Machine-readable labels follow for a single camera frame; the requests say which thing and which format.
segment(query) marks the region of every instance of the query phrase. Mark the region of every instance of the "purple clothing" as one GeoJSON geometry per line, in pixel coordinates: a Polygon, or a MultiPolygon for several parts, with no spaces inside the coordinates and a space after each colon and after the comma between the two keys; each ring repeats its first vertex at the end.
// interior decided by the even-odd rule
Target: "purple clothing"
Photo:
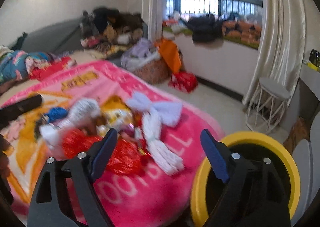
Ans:
{"type": "Polygon", "coordinates": [[[128,49],[121,57],[121,66],[127,69],[127,62],[129,58],[147,58],[152,53],[149,48],[152,47],[152,43],[145,38],[141,38],[137,44],[128,49]]]}

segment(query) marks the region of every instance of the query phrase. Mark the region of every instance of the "white plush toy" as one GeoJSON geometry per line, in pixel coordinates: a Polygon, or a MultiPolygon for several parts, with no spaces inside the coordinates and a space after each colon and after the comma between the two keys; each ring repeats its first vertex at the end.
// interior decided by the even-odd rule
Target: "white plush toy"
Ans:
{"type": "Polygon", "coordinates": [[[72,128],[88,125],[101,114],[99,104],[94,99],[83,98],[70,109],[68,116],[56,126],[47,124],[40,126],[40,133],[50,149],[61,145],[62,135],[72,128]]]}

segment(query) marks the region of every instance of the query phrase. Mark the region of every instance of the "white metal frame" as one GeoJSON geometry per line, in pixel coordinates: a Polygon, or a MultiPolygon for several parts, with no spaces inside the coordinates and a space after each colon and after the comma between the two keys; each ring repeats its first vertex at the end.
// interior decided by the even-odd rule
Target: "white metal frame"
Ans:
{"type": "Polygon", "coordinates": [[[248,126],[248,128],[251,131],[258,131],[259,128],[261,128],[263,125],[267,124],[267,130],[265,132],[265,134],[269,134],[280,122],[280,120],[282,119],[284,112],[285,112],[285,108],[286,108],[286,104],[287,104],[287,100],[281,100],[280,98],[278,98],[277,96],[275,96],[274,94],[270,93],[266,88],[262,87],[260,85],[260,83],[258,83],[258,86],[251,98],[247,113],[246,113],[246,118],[245,118],[245,124],[248,126]],[[267,100],[261,104],[261,98],[263,96],[263,92],[268,93],[270,96],[267,98],[267,100]],[[255,108],[255,110],[252,109],[252,105],[253,103],[255,103],[255,99],[259,96],[259,100],[257,103],[257,107],[255,108]],[[260,113],[260,111],[270,102],[271,100],[271,109],[270,109],[270,115],[269,118],[266,119],[263,114],[260,113]],[[275,100],[280,100],[281,104],[280,106],[273,112],[273,108],[274,108],[274,104],[275,104],[275,100]],[[274,123],[271,123],[273,118],[279,114],[280,112],[280,116],[279,118],[276,119],[276,121],[274,123]],[[254,125],[251,125],[249,123],[249,117],[250,116],[255,116],[255,122],[254,125]],[[258,117],[261,118],[264,122],[260,125],[257,126],[257,120],[258,117]]]}

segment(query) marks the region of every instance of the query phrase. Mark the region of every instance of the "blue yarn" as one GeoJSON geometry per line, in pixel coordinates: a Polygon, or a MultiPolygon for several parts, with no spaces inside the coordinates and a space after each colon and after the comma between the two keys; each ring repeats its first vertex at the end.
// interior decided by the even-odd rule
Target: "blue yarn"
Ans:
{"type": "Polygon", "coordinates": [[[68,115],[68,111],[61,107],[51,108],[48,113],[44,114],[49,117],[48,123],[52,123],[58,119],[63,119],[68,115]]]}

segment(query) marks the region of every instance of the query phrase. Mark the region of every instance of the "red gift bag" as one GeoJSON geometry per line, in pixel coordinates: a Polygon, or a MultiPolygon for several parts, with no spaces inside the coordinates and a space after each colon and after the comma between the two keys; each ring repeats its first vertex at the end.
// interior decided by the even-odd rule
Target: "red gift bag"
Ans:
{"type": "Polygon", "coordinates": [[[194,74],[179,72],[171,75],[169,86],[181,92],[190,93],[198,86],[198,81],[194,74]]]}

